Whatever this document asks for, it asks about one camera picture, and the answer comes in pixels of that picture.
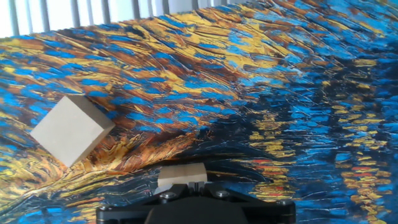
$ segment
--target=textured painting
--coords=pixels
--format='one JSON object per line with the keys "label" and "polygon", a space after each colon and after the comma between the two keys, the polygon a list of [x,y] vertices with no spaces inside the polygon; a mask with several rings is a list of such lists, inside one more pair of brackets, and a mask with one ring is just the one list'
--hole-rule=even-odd
{"label": "textured painting", "polygon": [[[161,166],[292,198],[298,223],[398,219],[398,2],[266,1],[0,40],[0,222],[94,223]],[[116,123],[67,168],[30,136],[64,95]]]}

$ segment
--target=beige cube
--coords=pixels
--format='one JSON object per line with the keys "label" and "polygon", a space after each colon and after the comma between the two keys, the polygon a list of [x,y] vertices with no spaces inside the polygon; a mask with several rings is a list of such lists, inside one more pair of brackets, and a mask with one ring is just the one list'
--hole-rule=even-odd
{"label": "beige cube", "polygon": [[114,123],[84,96],[64,96],[30,132],[66,166],[84,159]]}
{"label": "beige cube", "polygon": [[207,182],[206,168],[203,163],[162,167],[157,179],[159,187],[189,182]]}

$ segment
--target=wooden cube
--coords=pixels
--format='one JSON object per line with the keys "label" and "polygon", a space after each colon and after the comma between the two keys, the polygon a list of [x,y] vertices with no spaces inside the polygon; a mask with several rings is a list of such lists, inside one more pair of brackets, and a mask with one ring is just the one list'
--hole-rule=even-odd
{"label": "wooden cube", "polygon": [[84,96],[64,96],[30,132],[66,166],[84,159],[114,123]]}
{"label": "wooden cube", "polygon": [[207,182],[204,163],[162,167],[157,185],[187,184],[189,182]]}

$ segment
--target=black metal bracket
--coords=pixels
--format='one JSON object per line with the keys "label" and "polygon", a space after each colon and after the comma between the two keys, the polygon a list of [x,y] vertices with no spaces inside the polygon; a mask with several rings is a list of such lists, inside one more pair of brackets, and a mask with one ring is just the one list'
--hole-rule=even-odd
{"label": "black metal bracket", "polygon": [[294,224],[292,200],[262,200],[203,182],[170,189],[125,207],[96,209],[97,224],[282,223]]}

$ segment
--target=screw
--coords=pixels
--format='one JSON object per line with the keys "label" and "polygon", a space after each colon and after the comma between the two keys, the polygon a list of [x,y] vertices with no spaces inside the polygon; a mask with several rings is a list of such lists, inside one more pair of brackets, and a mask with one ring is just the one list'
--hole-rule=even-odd
{"label": "screw", "polygon": [[160,195],[160,197],[164,199],[172,199],[175,198],[176,196],[177,194],[175,194],[174,192],[164,192]]}
{"label": "screw", "polygon": [[277,203],[278,205],[286,206],[286,205],[291,205],[291,204],[293,204],[293,201],[292,201],[291,199],[282,199],[282,200],[277,201],[276,203]]}
{"label": "screw", "polygon": [[219,190],[216,192],[217,197],[219,198],[225,198],[229,196],[229,192],[225,191],[225,190]]}

